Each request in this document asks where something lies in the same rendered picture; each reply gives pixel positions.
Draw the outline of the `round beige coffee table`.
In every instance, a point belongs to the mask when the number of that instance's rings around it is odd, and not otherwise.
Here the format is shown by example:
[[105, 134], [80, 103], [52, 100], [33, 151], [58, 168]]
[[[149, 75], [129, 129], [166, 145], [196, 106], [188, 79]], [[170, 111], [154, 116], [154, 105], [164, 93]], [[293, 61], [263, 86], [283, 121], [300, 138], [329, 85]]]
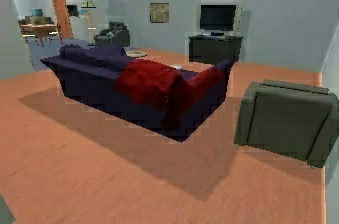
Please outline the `round beige coffee table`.
[[146, 57], [148, 53], [144, 51], [128, 50], [126, 51], [126, 55], [132, 58], [140, 58], [140, 57]]

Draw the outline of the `orange wooden room door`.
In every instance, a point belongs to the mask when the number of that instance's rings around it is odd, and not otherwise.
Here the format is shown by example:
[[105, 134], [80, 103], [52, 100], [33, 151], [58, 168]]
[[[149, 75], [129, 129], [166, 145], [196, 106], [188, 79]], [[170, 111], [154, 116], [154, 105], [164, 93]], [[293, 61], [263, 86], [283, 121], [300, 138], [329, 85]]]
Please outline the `orange wooden room door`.
[[57, 23], [60, 26], [62, 37], [72, 39], [73, 34], [68, 9], [66, 5], [66, 0], [52, 0], [52, 3], [54, 6]]

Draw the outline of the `black television cabinet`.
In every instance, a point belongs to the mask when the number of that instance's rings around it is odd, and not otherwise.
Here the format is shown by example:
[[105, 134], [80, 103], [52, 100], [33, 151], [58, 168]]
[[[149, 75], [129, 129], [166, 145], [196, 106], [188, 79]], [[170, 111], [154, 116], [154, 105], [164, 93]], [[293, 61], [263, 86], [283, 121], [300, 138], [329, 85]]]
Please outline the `black television cabinet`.
[[217, 64], [226, 59], [239, 60], [242, 37], [192, 36], [189, 38], [189, 61]]

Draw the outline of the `dark purple sofa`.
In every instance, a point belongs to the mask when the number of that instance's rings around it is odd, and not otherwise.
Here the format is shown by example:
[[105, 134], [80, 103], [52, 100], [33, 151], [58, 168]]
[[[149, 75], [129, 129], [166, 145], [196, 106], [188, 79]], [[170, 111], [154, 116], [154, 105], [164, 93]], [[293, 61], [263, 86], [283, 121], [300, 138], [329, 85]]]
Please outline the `dark purple sofa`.
[[[66, 97], [179, 142], [186, 140], [226, 99], [229, 76], [179, 117], [179, 128], [163, 129], [164, 109], [156, 109], [152, 103], [136, 104], [129, 95], [115, 89], [116, 79], [136, 59], [141, 58], [127, 56], [121, 46], [85, 49], [66, 45], [57, 56], [41, 62], [54, 72]], [[199, 73], [178, 70], [186, 80]]]

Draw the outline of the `black television set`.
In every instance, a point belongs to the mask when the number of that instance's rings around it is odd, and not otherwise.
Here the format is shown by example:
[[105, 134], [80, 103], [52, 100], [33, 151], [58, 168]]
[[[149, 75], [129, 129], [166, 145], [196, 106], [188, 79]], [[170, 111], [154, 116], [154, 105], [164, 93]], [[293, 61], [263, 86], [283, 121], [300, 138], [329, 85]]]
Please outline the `black television set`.
[[232, 31], [235, 13], [235, 5], [202, 5], [200, 28], [203, 30]]

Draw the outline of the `brown framed wall picture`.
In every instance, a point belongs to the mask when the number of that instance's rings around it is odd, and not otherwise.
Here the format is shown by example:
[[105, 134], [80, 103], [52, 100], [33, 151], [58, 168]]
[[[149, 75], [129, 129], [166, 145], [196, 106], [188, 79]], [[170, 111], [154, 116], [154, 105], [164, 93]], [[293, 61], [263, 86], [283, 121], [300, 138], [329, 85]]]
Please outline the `brown framed wall picture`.
[[150, 22], [168, 23], [169, 22], [169, 4], [151, 3], [150, 4]]

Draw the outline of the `red blanket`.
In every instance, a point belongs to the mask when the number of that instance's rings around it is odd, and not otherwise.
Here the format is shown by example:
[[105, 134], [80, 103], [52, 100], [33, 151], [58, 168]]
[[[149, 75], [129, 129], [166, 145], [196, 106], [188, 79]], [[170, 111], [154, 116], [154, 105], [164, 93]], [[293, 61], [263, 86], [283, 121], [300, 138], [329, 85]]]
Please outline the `red blanket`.
[[180, 127], [179, 117], [196, 104], [218, 81], [230, 75], [234, 62], [222, 61], [186, 80], [178, 69], [162, 63], [136, 59], [116, 79], [115, 89], [136, 104], [152, 103], [164, 109], [163, 129]]

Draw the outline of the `wooden dining table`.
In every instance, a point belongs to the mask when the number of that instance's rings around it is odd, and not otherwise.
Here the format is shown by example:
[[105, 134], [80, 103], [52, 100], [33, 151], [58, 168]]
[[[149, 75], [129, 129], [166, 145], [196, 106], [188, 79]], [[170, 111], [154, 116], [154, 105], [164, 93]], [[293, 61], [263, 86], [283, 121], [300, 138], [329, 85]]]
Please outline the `wooden dining table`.
[[36, 37], [40, 41], [41, 46], [44, 46], [43, 39], [47, 36], [51, 34], [60, 34], [59, 26], [55, 24], [25, 24], [21, 25], [20, 29], [25, 41], [28, 41], [29, 37]]

